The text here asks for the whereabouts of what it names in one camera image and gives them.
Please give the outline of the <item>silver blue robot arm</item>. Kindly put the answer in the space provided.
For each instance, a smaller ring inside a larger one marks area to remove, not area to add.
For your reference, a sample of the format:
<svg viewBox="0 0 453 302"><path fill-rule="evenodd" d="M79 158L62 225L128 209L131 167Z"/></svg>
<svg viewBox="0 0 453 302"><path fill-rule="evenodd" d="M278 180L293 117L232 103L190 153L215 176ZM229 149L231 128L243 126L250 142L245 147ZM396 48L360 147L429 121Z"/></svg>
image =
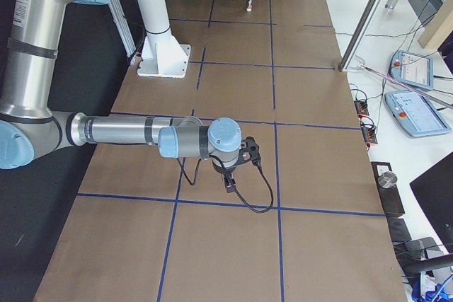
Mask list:
<svg viewBox="0 0 453 302"><path fill-rule="evenodd" d="M108 7L69 6L60 47L62 56L50 88L51 108L108 114L130 63ZM93 144L66 147L30 165L2 170L1 199L75 194L94 151Z"/></svg>

